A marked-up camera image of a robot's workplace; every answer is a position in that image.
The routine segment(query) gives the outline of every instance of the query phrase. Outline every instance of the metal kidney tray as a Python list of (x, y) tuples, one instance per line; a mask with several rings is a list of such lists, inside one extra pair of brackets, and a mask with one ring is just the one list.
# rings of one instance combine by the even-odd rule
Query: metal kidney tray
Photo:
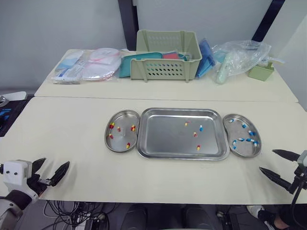
[(145, 110), (137, 149), (147, 158), (220, 161), (229, 155), (222, 119), (210, 109)]
[[(116, 113), (106, 127), (106, 146), (113, 152), (119, 153), (133, 149), (137, 140), (139, 120), (139, 115), (133, 110), (124, 110)], [(135, 125), (134, 131), (131, 131), (132, 125)]]
[[(228, 114), (223, 119), (225, 126), (230, 150), (237, 156), (240, 157), (256, 157), (261, 152), (261, 139), (258, 130), (252, 122), (246, 117), (239, 114)], [(257, 142), (246, 141), (248, 138)]]

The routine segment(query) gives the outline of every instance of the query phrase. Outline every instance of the plastic bag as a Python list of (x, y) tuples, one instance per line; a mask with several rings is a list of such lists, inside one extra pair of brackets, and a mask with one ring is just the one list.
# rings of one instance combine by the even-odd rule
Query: plastic bag
[(114, 76), (121, 64), (121, 54), (117, 49), (101, 48), (94, 50), (82, 71), (86, 81), (104, 81)]
[(252, 40), (226, 42), (212, 48), (217, 61), (214, 80), (223, 84), (228, 76), (249, 71), (268, 54), (271, 46)]

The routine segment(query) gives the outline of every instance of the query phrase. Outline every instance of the blue and white capsule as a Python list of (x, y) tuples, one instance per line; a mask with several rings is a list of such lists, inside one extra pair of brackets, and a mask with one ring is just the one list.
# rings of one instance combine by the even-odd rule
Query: blue and white capsule
[(255, 133), (252, 132), (252, 131), (250, 131), (250, 130), (248, 131), (248, 134), (251, 135), (251, 136), (254, 136), (254, 135), (255, 135)]
[(254, 140), (254, 139), (251, 139), (251, 138), (247, 138), (246, 141), (248, 141), (248, 142), (254, 142), (254, 143), (255, 143), (255, 140)]

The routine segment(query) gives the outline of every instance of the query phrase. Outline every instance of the floor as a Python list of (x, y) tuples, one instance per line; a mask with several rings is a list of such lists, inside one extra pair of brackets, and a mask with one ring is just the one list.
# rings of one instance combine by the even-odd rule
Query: floor
[[(43, 215), (45, 200), (39, 200), (30, 205), (24, 212), (24, 215), (17, 223), (15, 230), (41, 230), (54, 222), (54, 218), (48, 218)], [(119, 207), (109, 214), (110, 230), (120, 230), (124, 216), (132, 204), (121, 203)], [(104, 211), (112, 209), (114, 203), (105, 203)], [(182, 204), (144, 204), (148, 212), (148, 230), (182, 228), (180, 210), (185, 205)], [(230, 206), (222, 205), (201, 205), (209, 215), (216, 230), (222, 230), (222, 225), (216, 217), (216, 211), (226, 212)], [(47, 215), (52, 216), (52, 210), (46, 209)], [(229, 213), (236, 213), (241, 230), (266, 230), (266, 226), (251, 216), (245, 206), (231, 206)], [(66, 229), (61, 223), (58, 224), (57, 230)]]

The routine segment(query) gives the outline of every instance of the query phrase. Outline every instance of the plastic basket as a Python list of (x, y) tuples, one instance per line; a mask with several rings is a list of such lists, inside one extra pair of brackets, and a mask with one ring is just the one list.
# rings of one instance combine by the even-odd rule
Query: plastic basket
[(190, 61), (181, 59), (131, 60), (131, 79), (192, 80), (195, 78), (201, 51), (194, 32), (187, 31), (147, 31), (137, 34), (137, 53), (177, 51), (192, 54)]

